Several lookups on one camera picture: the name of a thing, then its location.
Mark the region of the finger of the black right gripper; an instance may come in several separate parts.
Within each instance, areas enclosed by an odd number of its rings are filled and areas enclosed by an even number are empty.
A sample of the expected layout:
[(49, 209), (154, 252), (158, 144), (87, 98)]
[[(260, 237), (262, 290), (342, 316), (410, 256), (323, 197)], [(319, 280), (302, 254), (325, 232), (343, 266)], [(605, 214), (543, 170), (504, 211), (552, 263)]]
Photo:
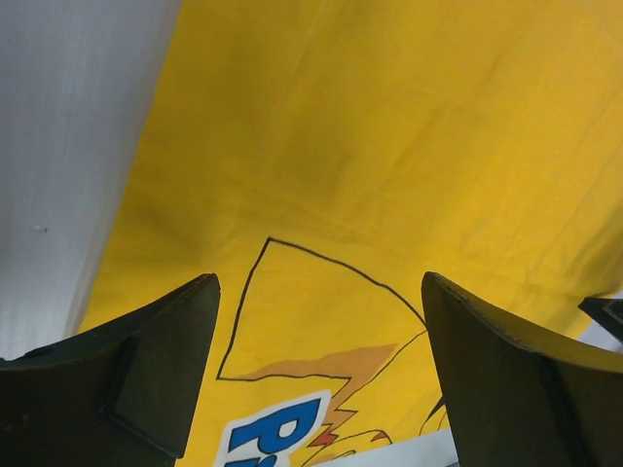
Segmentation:
[(622, 300), (587, 297), (578, 306), (618, 341), (622, 340)]

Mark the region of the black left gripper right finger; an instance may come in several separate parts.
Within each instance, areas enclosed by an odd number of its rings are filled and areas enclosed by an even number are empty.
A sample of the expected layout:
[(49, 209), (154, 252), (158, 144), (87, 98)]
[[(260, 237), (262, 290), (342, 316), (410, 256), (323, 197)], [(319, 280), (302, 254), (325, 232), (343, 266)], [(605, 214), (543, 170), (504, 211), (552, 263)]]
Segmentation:
[(436, 272), (425, 325), (462, 466), (619, 466), (622, 356), (489, 304)]

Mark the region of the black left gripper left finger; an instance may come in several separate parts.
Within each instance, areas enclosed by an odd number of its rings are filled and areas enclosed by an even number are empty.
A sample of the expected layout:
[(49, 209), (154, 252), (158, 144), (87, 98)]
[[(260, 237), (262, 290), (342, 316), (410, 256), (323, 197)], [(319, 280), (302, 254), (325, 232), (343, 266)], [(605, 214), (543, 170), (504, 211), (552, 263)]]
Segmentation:
[(220, 284), (203, 274), (138, 310), (1, 364), (5, 466), (171, 466), (188, 445)]

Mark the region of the yellow cartoon placemat cloth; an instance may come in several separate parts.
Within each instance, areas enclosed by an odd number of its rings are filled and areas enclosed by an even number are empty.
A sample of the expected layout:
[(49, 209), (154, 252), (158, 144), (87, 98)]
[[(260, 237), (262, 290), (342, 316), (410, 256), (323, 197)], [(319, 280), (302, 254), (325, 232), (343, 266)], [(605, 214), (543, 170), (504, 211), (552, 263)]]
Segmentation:
[(187, 1), (89, 329), (212, 272), (185, 466), (329, 397), (313, 466), (448, 424), (436, 271), (555, 332), (622, 287), (618, 1)]

